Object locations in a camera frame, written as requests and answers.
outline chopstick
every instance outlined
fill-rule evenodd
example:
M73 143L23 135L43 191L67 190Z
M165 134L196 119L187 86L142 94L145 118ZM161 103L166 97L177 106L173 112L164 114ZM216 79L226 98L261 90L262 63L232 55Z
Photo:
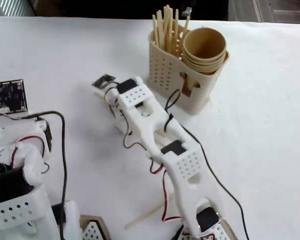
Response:
M167 48L167 51L168 53L172 53L172 26L173 26L173 19L174 19L174 11L172 10L172 8L170 8L170 11L169 11L169 31L168 31L168 48Z
M152 15L155 45L179 58L182 44L188 31L189 20L190 17L187 16L184 28L179 32L179 10L175 10L175 20L174 10L169 5L163 7L163 16L161 10L158 10L156 16Z
M176 50L177 50L177 40L178 40L178 37L179 37L179 35L178 35L178 30L179 30L179 23L178 23L178 21L179 21L179 10L178 9L176 9L175 10L175 17L174 17L174 41L173 41L173 46L172 46L172 54L173 55L176 55L177 54L177 52L176 52Z
M186 21L185 21L184 28L183 28L183 30L182 30L182 37L181 37L181 40L180 40L180 42L179 42L179 48L178 48L178 56L179 56L179 57L180 57L180 55L181 55L181 53L180 53L180 51L181 51L181 46L182 46L182 44L183 44L183 42L184 42L186 31L188 30L189 20L190 20L190 17L187 16L187 17L186 17Z
M155 15L152 15L152 21L153 21L153 31L154 31L155 45L157 45L159 47L158 28L156 26L156 16Z
M165 47L165 36L163 32L163 25L162 25L162 14L161 10L156 12L156 19L158 25L158 40L159 40L159 47L163 49Z

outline paper cup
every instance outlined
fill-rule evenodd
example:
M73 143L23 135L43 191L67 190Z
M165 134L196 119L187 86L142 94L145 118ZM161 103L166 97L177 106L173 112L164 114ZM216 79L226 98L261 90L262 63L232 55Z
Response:
M182 46L190 59L202 63L216 61L226 53L224 36L208 27L190 31L185 36Z
M222 63L224 62L226 57L226 54L222 55L219 59L217 59L216 61L210 62L210 63L201 63L195 60L190 59L187 55L183 55L182 56L182 60L184 61L188 61L189 65L194 66L194 67L198 67L198 68L214 68L214 67L220 67L222 65Z

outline perforated white panel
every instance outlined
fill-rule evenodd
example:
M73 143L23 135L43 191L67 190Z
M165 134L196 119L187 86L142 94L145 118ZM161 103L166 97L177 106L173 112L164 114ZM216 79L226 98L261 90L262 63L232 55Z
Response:
M103 240L96 222L91 221L83 232L83 240Z
M149 90L149 88L142 84L120 94L118 97L118 103L122 110L126 111L152 96L153 93Z
M231 240L231 238L228 236L226 233L225 229L222 227L220 223L217 223L210 227L207 231L205 231L206 234L214 234L215 235L215 240ZM205 237L202 238L203 240L212 240L213 236ZM184 236L180 235L178 240L197 240L196 238L192 236Z
M184 156L177 163L178 169L182 175L182 178L189 179L200 171L201 163L197 157L196 152L189 152L188 155Z
M0 230L13 228L39 219L51 208L41 187L31 193L0 203Z

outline white plastic part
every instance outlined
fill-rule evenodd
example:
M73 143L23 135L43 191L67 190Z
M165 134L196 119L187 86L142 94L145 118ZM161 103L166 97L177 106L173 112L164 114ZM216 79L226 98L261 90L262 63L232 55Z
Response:
M153 32L148 37L149 41L149 78L147 85L163 95L169 97L176 89L183 91L187 86L187 94L181 94L176 103L189 114L198 114L209 99L222 68L229 58L227 52L222 66L212 75L205 75L192 70L178 57L165 52L156 46Z
M55 216L42 186L27 195L0 203L0 239L60 240Z
M14 156L15 161L24 159L23 176L26 182L31 186L38 186L42 183L42 169L44 160L38 149L33 145L28 144L27 147L22 142L17 144L17 154Z
M138 141L147 149L148 154L152 159L164 165L168 175L171 178L174 191L175 201L184 224L189 228L191 234L199 238L201 229L197 221L197 213L210 206L209 200L218 198L218 193L211 191L211 180L209 175L205 172L207 168L205 159L200 145L182 128L175 118L172 118L166 126L166 134L182 142L182 147L185 152L176 155L173 151L166 154L161 152L155 140L155 132L164 133L164 126L169 119L169 115L157 102L153 94L146 94L143 98L143 108L145 108L149 115L144 116L138 108L132 106L129 101L126 101L126 96L133 96L137 89L142 89L147 93L148 87L136 78L138 86L134 87L124 94L120 94L118 99L118 106L114 108L116 116L118 112L122 111L126 116L133 135L138 137Z
M91 221L83 232L83 240L104 240L96 222Z
M17 140L28 137L28 136L38 136L42 138L44 142L44 161L47 161L50 156L49 147L44 131L47 129L47 124L44 121L34 120L19 120L14 121L13 124L7 125L0 128L0 147L5 145L13 145ZM42 142L38 138L30 138L24 141L24 143L30 143L36 146L40 151L42 151Z
M208 234L214 234L215 240L231 240L228 236L226 230L222 227L222 225L218 222L209 229L207 229L203 235L206 236ZM202 240L212 240L212 237L201 238ZM178 240L197 240L197 238L188 235L180 235Z
M74 201L67 201L64 204L65 221L64 238L66 240L82 240L83 231L80 227L80 213Z

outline red wire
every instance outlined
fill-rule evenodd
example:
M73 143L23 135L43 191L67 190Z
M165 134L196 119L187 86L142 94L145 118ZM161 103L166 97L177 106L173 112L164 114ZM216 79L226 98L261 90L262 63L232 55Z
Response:
M166 214L168 211L168 204L169 204L169 197L167 194L167 190L166 190L166 183L165 183L165 175L166 175L166 170L164 170L163 176L162 176L162 186L163 186L163 194L164 194L164 211L162 214L162 218L161 220L166 223L168 221L172 221L172 220L182 220L182 217L180 216L171 216L171 217L167 217L166 218Z
M19 143L19 142L22 142L24 140L27 140L27 139L40 139L42 141L42 157L44 157L44 154L45 154L45 142L44 140L39 137L39 136L35 136L35 135L31 135L31 136L25 136L23 138L20 138L16 143ZM15 161L15 155L16 155L16 152L18 150L18 147L16 146L11 154L11 169L14 168L14 161Z
M162 168L164 167L164 164L162 163L162 164L158 167L158 169L155 170L155 171L152 170L152 167L153 167L153 166L154 166L154 160L151 158L150 173L152 173L152 174L157 174L157 173L159 173L159 172L162 170Z

